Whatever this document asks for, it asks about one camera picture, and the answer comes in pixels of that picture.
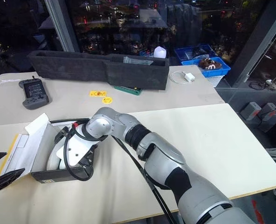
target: blue crate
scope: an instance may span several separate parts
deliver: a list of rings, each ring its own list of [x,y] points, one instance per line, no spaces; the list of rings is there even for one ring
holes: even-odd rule
[[[203,45],[198,45],[198,46],[189,46],[189,47],[185,47],[185,48],[177,48],[177,49],[174,49],[174,52],[180,61],[188,61],[188,60],[194,59],[193,55],[192,55],[193,49],[199,48],[199,47],[204,49],[205,51],[208,51],[209,57],[217,57],[218,56],[208,44],[203,44]]]
[[[223,60],[219,57],[211,57],[212,60],[216,62],[220,62],[222,64],[222,68],[220,69],[202,69],[199,67],[201,70],[202,74],[204,77],[213,77],[213,76],[225,76],[227,75],[228,71],[231,69],[228,65],[223,62]],[[190,60],[190,61],[184,61],[181,62],[182,65],[192,65],[196,64],[198,66],[198,63],[200,62],[201,59],[195,59],[195,60]]]

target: silver robotic arm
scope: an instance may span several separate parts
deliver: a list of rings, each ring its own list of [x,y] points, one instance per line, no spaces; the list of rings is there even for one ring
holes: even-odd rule
[[[193,172],[174,146],[129,114],[103,107],[86,125],[94,138],[125,141],[145,162],[145,173],[161,189],[171,189],[186,224],[254,224],[211,182]]]

